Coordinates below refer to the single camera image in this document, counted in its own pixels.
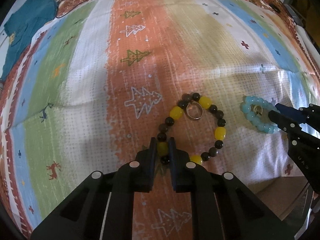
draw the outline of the light blue bead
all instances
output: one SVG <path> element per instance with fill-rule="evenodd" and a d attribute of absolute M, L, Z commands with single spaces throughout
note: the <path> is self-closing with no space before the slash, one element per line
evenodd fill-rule
<path fill-rule="evenodd" d="M 249 121 L 252 121 L 252 119 L 255 117 L 254 112 L 250 111 L 249 113 L 246 114 L 245 116 Z"/>
<path fill-rule="evenodd" d="M 261 123 L 260 119 L 257 116 L 255 116 L 251 122 L 254 126 L 258 126 L 258 124 Z"/>
<path fill-rule="evenodd" d="M 263 102 L 261 104 L 262 108 L 267 108 L 267 105 L 268 105 L 268 101 L 263 100 Z"/>
<path fill-rule="evenodd" d="M 276 127 L 274 126 L 274 125 L 271 125 L 271 129 L 269 130 L 269 132 L 268 133 L 274 133 L 275 132 L 275 130 L 276 130 Z"/>
<path fill-rule="evenodd" d="M 258 105 L 259 105 L 259 106 L 262 106 L 263 101 L 264 101 L 263 98 L 258 98 Z"/>
<path fill-rule="evenodd" d="M 261 122 L 260 124 L 258 124 L 257 128 L 259 131 L 264 131 L 265 123 Z"/>
<path fill-rule="evenodd" d="M 271 125 L 269 125 L 269 124 L 266 124 L 266 126 L 264 127 L 264 132 L 266 132 L 266 133 L 268 133 L 269 131 L 270 131 L 270 129 L 271 129 Z"/>
<path fill-rule="evenodd" d="M 258 98 L 257 97 L 252 97 L 252 103 L 253 104 L 258 104 Z"/>
<path fill-rule="evenodd" d="M 247 97 L 244 99 L 244 101 L 245 101 L 246 104 L 251 105 L 251 104 L 252 104 L 252 97 L 247 96 Z"/>
<path fill-rule="evenodd" d="M 248 104 L 243 104 L 241 106 L 241 111 L 244 112 L 245 114 L 247 114 L 251 111 L 251 106 Z"/>
<path fill-rule="evenodd" d="M 271 110 L 273 110 L 273 107 L 274 107 L 273 104 L 268 103 L 266 108 L 268 111 L 271 111 Z"/>

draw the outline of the orange stripe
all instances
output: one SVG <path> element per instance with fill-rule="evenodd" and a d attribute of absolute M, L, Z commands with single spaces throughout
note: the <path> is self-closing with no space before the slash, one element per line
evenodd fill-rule
<path fill-rule="evenodd" d="M 192 55 L 185 48 L 175 30 L 174 22 L 168 17 L 164 7 L 159 6 L 162 3 L 162 0 L 115 0 L 112 9 L 107 51 L 109 59 L 106 66 L 110 95 L 107 121 L 113 125 L 110 133 L 111 137 L 115 138 L 117 156 L 121 163 L 133 160 L 142 145 L 149 146 L 150 137 L 157 135 L 158 125 L 164 122 L 176 101 L 183 93 L 191 92 L 191 88 L 198 86 L 194 78 L 196 75 L 192 67 L 194 65 Z M 121 16 L 125 11 L 141 13 L 125 19 Z M 131 33 L 126 37 L 125 33 L 120 33 L 125 30 L 126 25 L 143 25 L 145 29 L 138 31 L 136 35 Z M 141 52 L 148 51 L 150 54 L 129 66 L 127 62 L 120 62 L 127 57 L 129 49 L 133 52 L 136 49 Z M 133 106 L 124 106 L 124 102 L 132 97 L 132 86 L 139 91 L 145 87 L 148 91 L 155 91 L 163 96 L 157 105 L 153 105 L 148 115 L 143 110 L 139 119 L 136 119 Z M 192 153 L 194 146 L 190 143 L 190 137 L 185 129 L 186 122 L 190 121 L 185 117 L 181 118 L 172 132 L 169 132 L 169 136 L 174 135 L 179 142 L 178 145 L 181 146 L 180 149 L 188 149 Z M 168 170 L 164 176 L 159 173 L 156 175 L 152 192 L 136 193 L 135 199 L 133 231 L 141 229 L 135 228 L 137 225 L 135 222 L 144 223 L 145 231 L 139 235 L 141 239 L 148 236 L 151 239 L 159 239 L 159 235 L 165 237 L 162 229 L 151 228 L 151 224 L 159 222 L 157 209 L 169 215 L 171 215 L 170 208 L 181 214 L 191 213 L 190 195 L 173 192 Z M 174 229 L 170 236 L 175 239 L 185 239 L 192 235 L 191 230 L 190 220 L 179 232 Z"/>

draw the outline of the patterned blanket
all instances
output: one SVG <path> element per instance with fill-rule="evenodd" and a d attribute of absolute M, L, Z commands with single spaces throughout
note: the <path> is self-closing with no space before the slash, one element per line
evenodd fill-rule
<path fill-rule="evenodd" d="M 0 100 L 1 200 L 30 237 L 92 171 L 133 160 L 190 92 L 210 97 L 227 121 L 225 146 L 204 167 L 258 192 L 302 174 L 286 134 L 257 131 L 240 111 L 243 97 L 298 108 L 319 104 L 319 88 L 318 67 L 278 0 L 60 0 Z M 199 155 L 215 128 L 205 112 L 196 122 L 183 116 L 168 136 Z M 133 239 L 191 239 L 190 219 L 189 195 L 173 192 L 157 161 L 153 191 L 135 195 Z"/>

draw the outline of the black bead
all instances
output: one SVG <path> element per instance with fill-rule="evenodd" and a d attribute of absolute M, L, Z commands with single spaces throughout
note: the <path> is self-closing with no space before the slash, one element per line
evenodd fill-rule
<path fill-rule="evenodd" d="M 162 157 L 160 158 L 160 162 L 161 162 L 163 165 L 169 164 L 169 162 L 170 162 L 169 155 L 162 156 Z"/>
<path fill-rule="evenodd" d="M 215 146 L 217 149 L 221 149 L 221 148 L 223 147 L 223 141 L 217 140 L 217 141 L 214 143 L 214 146 Z"/>
<path fill-rule="evenodd" d="M 209 156 L 210 157 L 213 158 L 213 157 L 217 156 L 217 154 L 218 154 L 218 149 L 216 147 L 211 147 L 209 149 Z"/>
<path fill-rule="evenodd" d="M 159 131 L 166 133 L 168 131 L 168 126 L 165 123 L 159 125 Z"/>
<path fill-rule="evenodd" d="M 157 135 L 157 139 L 159 142 L 164 142 L 167 139 L 167 135 L 164 132 L 160 132 Z"/>
<path fill-rule="evenodd" d="M 209 158 L 210 158 L 209 153 L 207 153 L 207 152 L 201 153 L 201 158 L 202 158 L 202 160 L 203 160 L 204 162 L 208 161 Z"/>
<path fill-rule="evenodd" d="M 211 114 L 215 114 L 216 112 L 217 112 L 217 110 L 218 110 L 218 108 L 217 108 L 217 106 L 216 105 L 211 105 L 211 106 L 209 106 L 209 112 L 211 113 Z"/>
<path fill-rule="evenodd" d="M 199 99 L 200 99 L 200 94 L 199 93 L 193 93 L 192 94 L 192 99 L 194 100 L 194 101 L 199 101 Z"/>
<path fill-rule="evenodd" d="M 173 126 L 174 125 L 174 119 L 172 117 L 167 117 L 165 120 L 164 120 L 165 124 L 167 126 Z"/>
<path fill-rule="evenodd" d="M 223 118 L 220 118 L 220 119 L 218 119 L 217 124 L 220 127 L 224 127 L 226 125 L 226 120 L 224 120 Z"/>
<path fill-rule="evenodd" d="M 181 109 L 186 109 L 186 108 L 187 108 L 187 105 L 188 105 L 188 103 L 187 103 L 187 101 L 185 101 L 185 100 L 179 100 L 179 101 L 177 102 L 177 106 L 179 106 Z"/>
<path fill-rule="evenodd" d="M 190 103 L 192 101 L 192 96 L 190 94 L 183 94 L 182 100 L 186 101 L 187 103 Z"/>
<path fill-rule="evenodd" d="M 215 115 L 217 119 L 221 119 L 224 117 L 224 113 L 221 110 L 218 110 Z"/>

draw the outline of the reindeer pattern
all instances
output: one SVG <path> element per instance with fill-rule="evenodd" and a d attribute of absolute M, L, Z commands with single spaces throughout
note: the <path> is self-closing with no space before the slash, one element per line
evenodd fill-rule
<path fill-rule="evenodd" d="M 44 119 L 47 119 L 47 114 L 46 114 L 46 112 L 45 112 L 45 110 L 46 110 L 47 107 L 52 108 L 52 107 L 53 107 L 53 104 L 48 103 L 47 106 L 39 112 L 39 113 L 42 112 L 42 116 L 39 116 L 40 118 L 42 118 L 42 121 L 41 121 L 41 122 L 43 122 Z"/>
<path fill-rule="evenodd" d="M 53 161 L 51 166 L 47 166 L 47 170 L 50 170 L 52 172 L 52 174 L 49 174 L 49 176 L 51 177 L 49 180 L 57 179 L 58 175 L 55 168 L 58 168 L 59 171 L 62 171 L 61 165 L 59 163 L 56 163 L 55 161 Z"/>

